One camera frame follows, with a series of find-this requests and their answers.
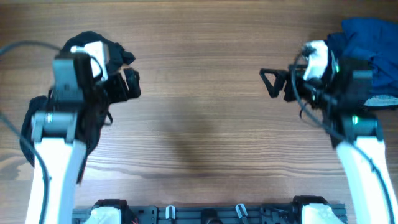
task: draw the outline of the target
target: wood grain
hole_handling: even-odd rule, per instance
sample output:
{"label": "wood grain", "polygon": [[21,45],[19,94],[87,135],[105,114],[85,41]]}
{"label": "wood grain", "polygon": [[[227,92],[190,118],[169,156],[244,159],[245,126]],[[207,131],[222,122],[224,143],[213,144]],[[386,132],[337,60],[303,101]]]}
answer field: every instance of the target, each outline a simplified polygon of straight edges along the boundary
{"label": "wood grain", "polygon": [[[62,46],[93,30],[132,52],[142,96],[111,107],[76,205],[288,202],[322,195],[347,204],[348,183],[329,137],[299,107],[270,99],[260,68],[286,68],[300,46],[339,32],[342,19],[397,21],[394,2],[251,1],[0,5],[0,45]],[[54,52],[26,47],[0,62],[0,109],[21,126],[29,100],[53,83]],[[398,186],[398,115],[378,113]],[[0,223],[22,223],[33,170],[0,125]]]}

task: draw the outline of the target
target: blue cloth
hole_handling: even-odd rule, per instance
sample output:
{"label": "blue cloth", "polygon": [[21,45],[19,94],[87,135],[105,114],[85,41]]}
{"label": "blue cloth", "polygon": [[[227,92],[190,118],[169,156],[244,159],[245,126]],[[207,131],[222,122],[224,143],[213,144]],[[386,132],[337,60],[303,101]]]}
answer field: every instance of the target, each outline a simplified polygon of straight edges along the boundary
{"label": "blue cloth", "polygon": [[372,95],[398,96],[398,24],[379,19],[347,19],[343,33],[329,34],[337,58],[368,60],[373,68]]}

